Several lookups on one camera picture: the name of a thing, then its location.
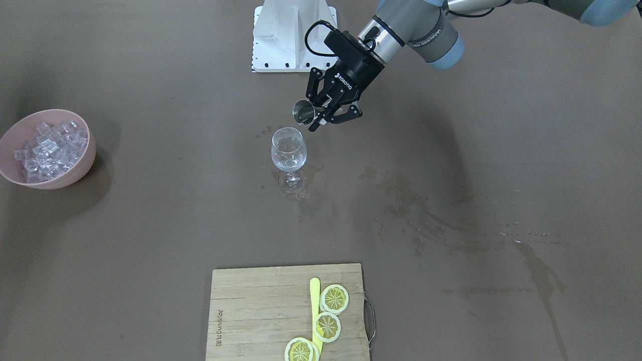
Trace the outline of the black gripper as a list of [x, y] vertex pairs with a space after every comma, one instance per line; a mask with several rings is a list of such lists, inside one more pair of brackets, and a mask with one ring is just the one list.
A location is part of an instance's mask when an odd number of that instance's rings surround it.
[[[337, 57], [327, 71], [312, 68], [309, 73], [305, 94], [313, 105], [310, 132], [322, 125], [338, 125], [362, 117], [357, 101], [384, 69], [383, 64], [365, 50], [341, 48], [337, 50]], [[346, 105], [346, 110], [342, 110], [341, 105]], [[326, 114], [330, 108], [337, 109], [333, 114]]]

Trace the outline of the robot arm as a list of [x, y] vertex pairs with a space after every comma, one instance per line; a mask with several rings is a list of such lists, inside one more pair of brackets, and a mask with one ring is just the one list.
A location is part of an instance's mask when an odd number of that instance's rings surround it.
[[328, 28], [324, 44], [335, 59], [326, 70], [311, 68], [305, 98], [293, 106], [293, 119], [310, 132], [362, 116], [363, 92], [403, 47], [415, 51], [435, 69], [448, 69], [461, 59], [464, 43], [450, 23], [457, 18], [483, 18], [508, 1], [380, 1], [359, 32], [341, 31], [326, 20], [308, 28]]

